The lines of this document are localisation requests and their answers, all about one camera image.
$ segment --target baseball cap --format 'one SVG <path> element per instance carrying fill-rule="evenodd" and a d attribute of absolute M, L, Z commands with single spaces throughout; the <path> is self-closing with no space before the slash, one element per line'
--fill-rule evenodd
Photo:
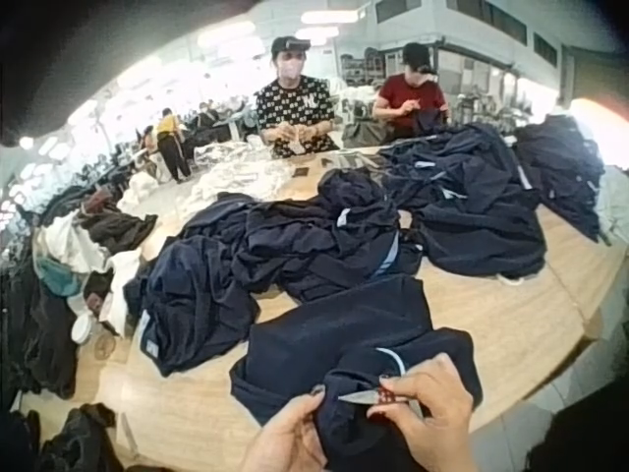
<path fill-rule="evenodd" d="M 402 49 L 402 61 L 414 71 L 432 74 L 434 70 L 430 64 L 430 51 L 427 46 L 418 42 L 409 42 Z"/>
<path fill-rule="evenodd" d="M 279 36 L 271 44 L 271 57 L 275 59 L 283 51 L 306 52 L 311 48 L 311 42 L 307 39 L 298 39 L 295 36 Z"/>

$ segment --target black patterned shirt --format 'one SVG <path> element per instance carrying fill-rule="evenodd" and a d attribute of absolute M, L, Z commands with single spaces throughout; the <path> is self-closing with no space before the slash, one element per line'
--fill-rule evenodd
<path fill-rule="evenodd" d="M 320 79 L 302 76 L 297 88 L 283 88 L 277 80 L 257 93 L 257 119 L 260 128 L 266 130 L 286 121 L 291 125 L 311 126 L 321 121 L 333 120 L 334 109 L 327 83 Z M 338 149 L 329 136 L 317 136 L 303 142 L 306 153 Z M 295 155 L 288 142 L 277 140 L 273 151 L 280 157 Z"/>

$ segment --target teal garment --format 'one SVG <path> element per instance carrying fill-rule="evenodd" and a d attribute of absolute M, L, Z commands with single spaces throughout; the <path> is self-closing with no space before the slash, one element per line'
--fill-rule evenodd
<path fill-rule="evenodd" d="M 34 269 L 39 279 L 55 295 L 72 297 L 81 291 L 79 278 L 66 265 L 50 258 L 38 258 L 34 261 Z"/>

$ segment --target white face mask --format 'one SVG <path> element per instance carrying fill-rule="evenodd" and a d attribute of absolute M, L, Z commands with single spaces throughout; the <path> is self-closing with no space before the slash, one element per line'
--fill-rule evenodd
<path fill-rule="evenodd" d="M 282 79 L 294 81 L 302 75 L 304 70 L 303 59 L 289 59 L 288 61 L 277 61 L 277 72 Z"/>

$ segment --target red shirt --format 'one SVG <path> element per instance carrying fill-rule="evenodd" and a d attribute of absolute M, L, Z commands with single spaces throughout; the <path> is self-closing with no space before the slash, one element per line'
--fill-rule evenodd
<path fill-rule="evenodd" d="M 424 110 L 440 109 L 445 105 L 445 98 L 437 82 L 425 81 L 419 87 L 409 86 L 404 74 L 389 77 L 382 88 L 380 96 L 386 98 L 391 108 L 399 108 L 406 100 L 419 100 Z M 395 127 L 413 128 L 412 113 L 391 120 Z"/>

